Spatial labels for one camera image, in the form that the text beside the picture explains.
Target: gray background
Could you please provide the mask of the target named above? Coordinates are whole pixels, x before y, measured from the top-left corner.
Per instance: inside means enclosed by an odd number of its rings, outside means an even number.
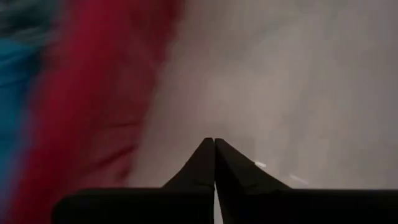
[[[398,188],[397,11],[396,0],[187,1],[132,185],[164,184],[213,136],[292,187]]]

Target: white surface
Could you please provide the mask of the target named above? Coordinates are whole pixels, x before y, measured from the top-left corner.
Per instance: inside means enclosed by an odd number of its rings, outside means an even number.
[[[205,137],[292,187],[398,188],[398,1],[188,1],[132,176]]]

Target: red fabric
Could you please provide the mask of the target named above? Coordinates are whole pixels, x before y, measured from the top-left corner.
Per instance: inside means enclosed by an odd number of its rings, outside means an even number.
[[[33,145],[8,223],[49,223],[65,194],[127,185],[179,1],[70,1],[33,102]]]

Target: black pointed object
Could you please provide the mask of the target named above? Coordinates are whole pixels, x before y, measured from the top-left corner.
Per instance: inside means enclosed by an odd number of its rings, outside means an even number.
[[[163,187],[82,190],[56,204],[52,223],[214,223],[214,159],[207,138]]]
[[[253,205],[248,204],[248,194],[267,194],[290,189],[263,172],[223,139],[215,140],[215,150],[216,188],[224,223],[255,221],[251,217]]]
[[[214,183],[225,224],[397,223],[396,190],[297,190],[222,139],[205,139],[157,189],[91,189],[56,204],[54,224],[213,223]]]
[[[291,189],[224,140],[215,146],[224,224],[398,221],[396,190]]]
[[[204,139],[182,169],[163,188],[174,190],[210,189],[214,191],[214,148],[212,138]]]

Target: blue fabric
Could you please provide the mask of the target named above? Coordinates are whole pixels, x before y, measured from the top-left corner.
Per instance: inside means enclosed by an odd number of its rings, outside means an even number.
[[[0,217],[27,141],[21,138],[21,121],[27,115],[29,84],[39,67],[38,49],[0,39]]]

